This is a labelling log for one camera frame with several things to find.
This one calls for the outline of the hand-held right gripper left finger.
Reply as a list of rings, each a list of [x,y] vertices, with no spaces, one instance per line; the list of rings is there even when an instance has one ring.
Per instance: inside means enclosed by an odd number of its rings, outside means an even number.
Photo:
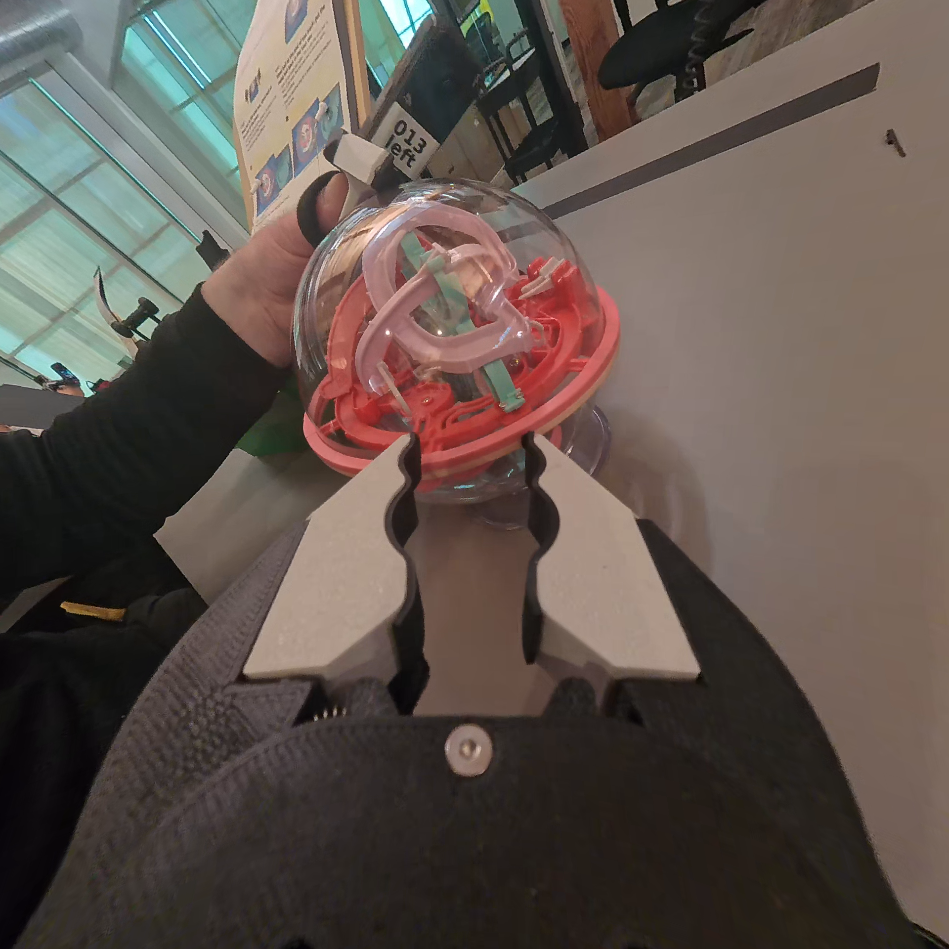
[[[406,551],[420,480],[419,438],[402,434],[308,517],[246,679],[388,683],[421,665],[423,606]]]

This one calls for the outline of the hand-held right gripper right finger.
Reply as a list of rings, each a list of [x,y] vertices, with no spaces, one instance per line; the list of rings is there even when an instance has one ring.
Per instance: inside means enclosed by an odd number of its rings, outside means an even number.
[[[695,682],[700,666],[637,517],[539,433],[523,439],[529,665],[589,682]]]

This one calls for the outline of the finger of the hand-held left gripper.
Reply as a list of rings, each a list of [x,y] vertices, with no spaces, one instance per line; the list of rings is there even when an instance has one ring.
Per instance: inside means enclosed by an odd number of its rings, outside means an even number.
[[[350,132],[334,132],[324,158],[347,181],[344,210],[377,207],[400,188],[400,172],[391,153]]]

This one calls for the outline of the clear plastic ball stand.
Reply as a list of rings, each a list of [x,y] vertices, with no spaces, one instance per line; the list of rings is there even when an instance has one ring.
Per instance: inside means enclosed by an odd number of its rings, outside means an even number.
[[[562,424],[560,450],[588,475],[598,477],[609,457],[611,437],[605,413],[587,403]],[[520,482],[514,491],[472,507],[471,517],[477,523],[500,530],[528,528],[529,493],[523,460],[516,474]]]

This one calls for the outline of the clear maze ball red tracks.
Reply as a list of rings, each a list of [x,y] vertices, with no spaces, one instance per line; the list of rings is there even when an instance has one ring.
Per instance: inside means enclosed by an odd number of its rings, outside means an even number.
[[[560,450],[620,341],[616,304],[538,207],[480,182],[402,184],[342,219],[306,266],[302,430],[349,477],[413,433],[424,499],[480,504],[516,489],[527,433]]]

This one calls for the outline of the person's left forearm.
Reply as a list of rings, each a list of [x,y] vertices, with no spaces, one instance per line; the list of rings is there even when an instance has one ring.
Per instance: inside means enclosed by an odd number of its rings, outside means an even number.
[[[2,434],[2,597],[107,563],[199,491],[288,377],[294,296],[220,271],[111,387]]]

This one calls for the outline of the person's left hand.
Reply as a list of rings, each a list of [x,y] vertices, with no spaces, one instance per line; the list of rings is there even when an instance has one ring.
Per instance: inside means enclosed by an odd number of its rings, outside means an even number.
[[[348,191],[342,173],[323,174],[304,191],[297,209],[269,219],[201,287],[214,314],[277,368],[291,364],[294,302],[303,272],[339,222]]]

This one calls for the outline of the wooden poster board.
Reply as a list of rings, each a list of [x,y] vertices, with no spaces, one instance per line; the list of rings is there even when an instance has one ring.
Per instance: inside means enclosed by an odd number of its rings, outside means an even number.
[[[338,130],[370,110],[362,18],[352,1],[258,1],[236,65],[232,129],[249,229],[294,206],[329,169]]]

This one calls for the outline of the wooden pillar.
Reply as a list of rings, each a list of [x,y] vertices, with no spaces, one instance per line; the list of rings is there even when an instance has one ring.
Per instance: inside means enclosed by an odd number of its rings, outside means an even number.
[[[597,140],[603,143],[638,122],[628,87],[606,89],[599,70],[606,54],[620,39],[619,21],[611,1],[560,1],[575,61],[587,95]]]

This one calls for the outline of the green plastic bin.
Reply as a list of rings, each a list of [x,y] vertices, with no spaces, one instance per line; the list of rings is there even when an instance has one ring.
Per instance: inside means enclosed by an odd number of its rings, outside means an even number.
[[[255,422],[235,447],[256,458],[306,453],[309,445],[302,421],[302,412],[291,411],[289,415],[267,413]]]

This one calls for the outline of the black mesh office chair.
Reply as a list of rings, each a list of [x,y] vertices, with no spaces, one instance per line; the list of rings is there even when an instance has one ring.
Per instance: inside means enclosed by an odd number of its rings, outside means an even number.
[[[604,90],[630,88],[630,104],[659,80],[675,80],[674,101],[706,88],[705,63],[749,36],[753,29],[730,33],[733,24],[761,1],[656,1],[655,10],[637,22],[629,4],[612,6],[623,28],[599,66]]]

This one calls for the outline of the small dumbbell rack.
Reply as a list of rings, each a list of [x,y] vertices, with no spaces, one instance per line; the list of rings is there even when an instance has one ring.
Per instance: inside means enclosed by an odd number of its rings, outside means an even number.
[[[120,337],[135,343],[151,338],[141,331],[141,328],[149,323],[156,326],[160,323],[160,310],[150,299],[139,297],[135,309],[127,317],[119,318],[112,314],[109,326]]]

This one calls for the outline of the black tape strip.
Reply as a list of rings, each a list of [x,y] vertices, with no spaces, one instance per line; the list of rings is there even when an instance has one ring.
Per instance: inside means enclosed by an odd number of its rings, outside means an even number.
[[[574,214],[703,161],[727,154],[782,129],[798,125],[871,94],[877,88],[880,74],[880,63],[868,65],[656,160],[559,199],[544,207],[543,212],[554,220]]]

